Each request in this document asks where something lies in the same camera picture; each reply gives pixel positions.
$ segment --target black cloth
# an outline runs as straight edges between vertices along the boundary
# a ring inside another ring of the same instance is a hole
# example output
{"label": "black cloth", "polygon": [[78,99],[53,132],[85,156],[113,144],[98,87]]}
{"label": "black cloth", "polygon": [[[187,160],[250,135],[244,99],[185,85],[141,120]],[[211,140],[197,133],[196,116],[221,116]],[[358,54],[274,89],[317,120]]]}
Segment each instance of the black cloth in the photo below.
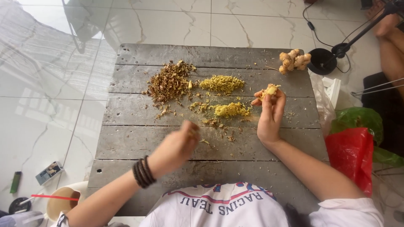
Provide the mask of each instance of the black cloth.
{"label": "black cloth", "polygon": [[[383,72],[363,79],[365,89],[387,83]],[[386,84],[365,92],[393,87]],[[383,120],[384,139],[380,147],[404,157],[404,104],[396,88],[362,95],[363,107],[374,109]]]}

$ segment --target white tile floor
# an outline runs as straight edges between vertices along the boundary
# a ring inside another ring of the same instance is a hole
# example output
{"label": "white tile floor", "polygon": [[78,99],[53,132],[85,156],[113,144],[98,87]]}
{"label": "white tile floor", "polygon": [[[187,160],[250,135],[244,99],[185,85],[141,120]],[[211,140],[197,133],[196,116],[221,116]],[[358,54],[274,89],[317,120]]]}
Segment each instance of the white tile floor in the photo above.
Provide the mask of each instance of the white tile floor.
{"label": "white tile floor", "polygon": [[[0,0],[0,210],[17,197],[88,178],[121,43],[330,49],[313,38],[302,16],[306,6],[303,0]],[[335,45],[366,21],[359,9],[359,0],[320,0],[306,16],[320,40]],[[337,109],[361,105],[349,92],[381,71],[378,48],[366,34],[348,52],[351,70],[330,75],[342,80]],[[343,70],[346,63],[339,59]],[[66,172],[39,186],[35,175],[53,161]],[[15,171],[23,176],[10,194]],[[34,210],[45,207],[45,199],[33,202]]]}

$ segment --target white power strip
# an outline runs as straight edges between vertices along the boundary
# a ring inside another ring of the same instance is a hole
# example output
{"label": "white power strip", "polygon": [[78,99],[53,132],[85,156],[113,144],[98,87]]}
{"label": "white power strip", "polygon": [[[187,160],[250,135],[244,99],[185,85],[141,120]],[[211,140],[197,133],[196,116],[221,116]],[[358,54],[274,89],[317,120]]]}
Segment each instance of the white power strip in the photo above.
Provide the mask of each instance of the white power strip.
{"label": "white power strip", "polygon": [[322,79],[323,84],[324,84],[324,91],[327,94],[327,96],[331,100],[332,107],[337,105],[337,100],[338,100],[338,95],[339,95],[339,88],[341,86],[341,80],[339,79],[330,79],[327,77],[323,77]]}

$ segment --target wooden plank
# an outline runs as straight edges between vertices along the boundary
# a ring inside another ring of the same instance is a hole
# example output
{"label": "wooden plank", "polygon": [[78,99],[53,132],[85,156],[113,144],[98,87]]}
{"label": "wooden plank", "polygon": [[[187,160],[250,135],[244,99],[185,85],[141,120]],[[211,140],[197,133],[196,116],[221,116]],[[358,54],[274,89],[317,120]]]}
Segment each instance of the wooden plank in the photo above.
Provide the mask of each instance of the wooden plank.
{"label": "wooden plank", "polygon": [[[129,160],[95,160],[88,187],[96,188],[92,192],[96,191],[130,170],[133,163]],[[289,202],[298,211],[309,213],[318,210],[319,201],[281,162],[189,161],[182,168],[159,179],[150,188],[140,190],[117,215],[145,216],[166,191],[201,183],[212,185],[240,181],[271,191],[280,204]]]}
{"label": "wooden plank", "polygon": [[196,67],[267,69],[266,65],[278,69],[282,65],[279,54],[290,51],[291,49],[125,43],[118,50],[116,64],[162,65],[170,60],[182,59]]}
{"label": "wooden plank", "polygon": [[[167,134],[178,129],[179,126],[102,126],[95,158],[143,158],[150,155]],[[226,138],[232,131],[233,142]],[[229,127],[227,135],[224,135],[220,128],[201,127],[200,135],[210,146],[200,143],[192,155],[193,160],[279,160],[262,145],[257,137],[257,128],[242,128],[240,132],[239,128]],[[321,129],[281,128],[280,136],[303,152],[328,161]]]}
{"label": "wooden plank", "polygon": [[[161,119],[156,119],[161,110],[153,107],[153,101],[147,95],[139,94],[109,94],[107,107],[104,114],[104,125],[149,125],[149,126],[180,126],[183,120],[191,120],[199,125],[202,120],[212,118],[213,110],[205,113],[194,113],[188,106],[195,101],[205,102],[209,99],[211,105],[225,104],[230,102],[249,103],[254,97],[241,97],[237,100],[235,96],[202,96],[193,98],[192,101],[183,99],[183,107],[174,102],[170,102],[171,110],[176,110],[177,115],[173,113],[164,115]],[[250,116],[235,116],[234,118],[221,118],[221,122],[229,127],[256,127],[261,114],[261,107],[253,107]],[[246,118],[250,121],[240,122]],[[286,99],[285,115],[283,117],[282,128],[321,128],[318,121],[318,113],[315,98],[290,98]]]}
{"label": "wooden plank", "polygon": [[[140,94],[147,90],[147,86],[150,84],[146,82],[159,73],[161,68],[161,66],[149,65],[116,65],[109,92]],[[195,72],[190,72],[189,80],[202,81],[212,75],[236,76],[245,81],[243,88],[231,93],[233,96],[253,96],[255,92],[265,89],[267,84],[271,83],[282,85],[281,89],[288,97],[314,97],[307,71],[291,71],[287,75],[282,75],[276,70],[265,69],[198,68]],[[205,93],[206,90],[195,87],[192,92],[194,94]]]}

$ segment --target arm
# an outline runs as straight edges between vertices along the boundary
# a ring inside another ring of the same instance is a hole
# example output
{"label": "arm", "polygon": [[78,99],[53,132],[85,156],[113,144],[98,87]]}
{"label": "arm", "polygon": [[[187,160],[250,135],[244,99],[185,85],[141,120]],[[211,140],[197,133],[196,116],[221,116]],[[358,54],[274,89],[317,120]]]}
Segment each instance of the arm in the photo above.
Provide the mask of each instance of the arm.
{"label": "arm", "polygon": [[[186,121],[179,131],[170,133],[149,156],[151,174],[158,179],[182,166],[199,141],[198,126]],[[114,217],[140,186],[132,170],[102,187],[66,214],[70,227],[101,227]]]}
{"label": "arm", "polygon": [[262,106],[257,130],[262,144],[272,151],[321,201],[365,198],[362,191],[344,174],[280,139],[278,132],[285,103],[286,95],[281,90],[278,90],[276,96],[272,98],[266,95],[262,102],[255,99],[251,103]]}

